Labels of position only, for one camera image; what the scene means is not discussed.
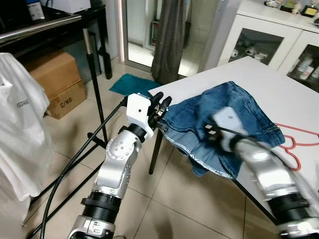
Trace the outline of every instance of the denim fabric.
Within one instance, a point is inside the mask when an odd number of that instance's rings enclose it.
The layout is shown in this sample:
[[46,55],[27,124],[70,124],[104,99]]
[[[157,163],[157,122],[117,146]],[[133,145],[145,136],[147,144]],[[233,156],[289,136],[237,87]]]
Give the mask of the denim fabric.
[[285,142],[280,129],[248,92],[232,81],[218,85],[199,96],[170,106],[163,118],[168,126],[164,136],[189,156],[197,176],[208,170],[232,179],[238,175],[241,160],[206,140],[204,126],[210,123],[212,114],[225,106],[234,109],[244,129],[258,141],[266,142],[271,147]]

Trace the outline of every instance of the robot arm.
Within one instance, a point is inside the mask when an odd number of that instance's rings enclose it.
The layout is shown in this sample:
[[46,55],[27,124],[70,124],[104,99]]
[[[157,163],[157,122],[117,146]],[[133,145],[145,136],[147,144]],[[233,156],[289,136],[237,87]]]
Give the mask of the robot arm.
[[162,93],[151,99],[132,94],[128,97],[127,117],[130,126],[106,146],[106,156],[91,194],[81,202],[85,206],[73,225],[68,239],[112,239],[115,219],[130,181],[131,167],[136,161],[142,143],[153,136],[153,130],[171,102],[163,100]]
[[259,188],[278,221],[282,238],[319,238],[319,215],[302,196],[300,179],[269,147],[245,137],[247,132],[232,108],[225,107],[213,115],[212,125],[206,128],[214,139],[220,135],[221,147],[234,152],[255,174]]

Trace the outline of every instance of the white box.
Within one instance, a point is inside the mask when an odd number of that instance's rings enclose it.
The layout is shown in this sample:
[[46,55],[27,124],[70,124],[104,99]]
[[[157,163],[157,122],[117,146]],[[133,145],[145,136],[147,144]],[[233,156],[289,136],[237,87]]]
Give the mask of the white box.
[[[47,0],[40,0],[41,5],[45,6]],[[48,7],[65,11],[68,13],[75,13],[83,11],[91,7],[90,0],[52,0],[49,1]]]

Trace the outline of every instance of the table leg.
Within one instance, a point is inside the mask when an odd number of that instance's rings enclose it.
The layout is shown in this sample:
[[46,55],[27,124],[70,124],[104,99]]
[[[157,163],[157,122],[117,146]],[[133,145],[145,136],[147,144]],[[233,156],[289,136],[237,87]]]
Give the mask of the table leg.
[[98,18],[98,27],[100,32],[100,41],[101,48],[99,50],[99,54],[103,57],[104,62],[104,71],[106,79],[112,78],[112,65],[111,65],[111,57],[110,54],[106,52],[105,47],[105,37],[107,36],[107,25],[106,25],[106,16],[102,16]]
[[[84,35],[84,41],[86,45],[86,51],[87,51],[87,59],[91,71],[91,77],[92,77],[92,82],[93,82],[93,87],[94,87],[94,92],[95,92],[95,97],[96,97],[96,104],[98,106],[99,110],[99,115],[100,115],[100,121],[101,123],[104,122],[104,115],[103,115],[103,109],[102,109],[102,103],[101,103],[101,97],[100,97],[100,91],[99,91],[99,84],[98,84],[98,79],[96,76],[96,71],[95,71],[95,65],[94,65],[94,56],[92,53],[92,48],[90,44],[90,38],[89,38],[89,32],[87,28],[83,29],[83,35]],[[104,142],[105,144],[108,143],[108,137],[106,134],[106,128],[105,126],[102,128],[103,132],[103,137],[104,137]]]
[[158,134],[156,136],[155,146],[154,146],[154,150],[153,150],[152,160],[151,160],[151,164],[150,164],[149,174],[153,174],[153,172],[154,172],[154,168],[155,168],[156,161],[158,159],[158,154],[160,151],[160,145],[161,145],[162,138],[163,138],[163,134],[160,130],[158,130]]

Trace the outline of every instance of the blue bath mat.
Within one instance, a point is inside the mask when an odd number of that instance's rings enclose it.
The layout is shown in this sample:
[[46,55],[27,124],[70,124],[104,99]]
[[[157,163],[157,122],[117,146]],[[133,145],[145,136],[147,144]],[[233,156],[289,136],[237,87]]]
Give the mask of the blue bath mat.
[[143,79],[131,74],[125,74],[110,88],[110,91],[124,96],[133,93],[141,93],[144,96],[149,96],[148,91],[159,86],[161,86],[161,84],[155,81]]

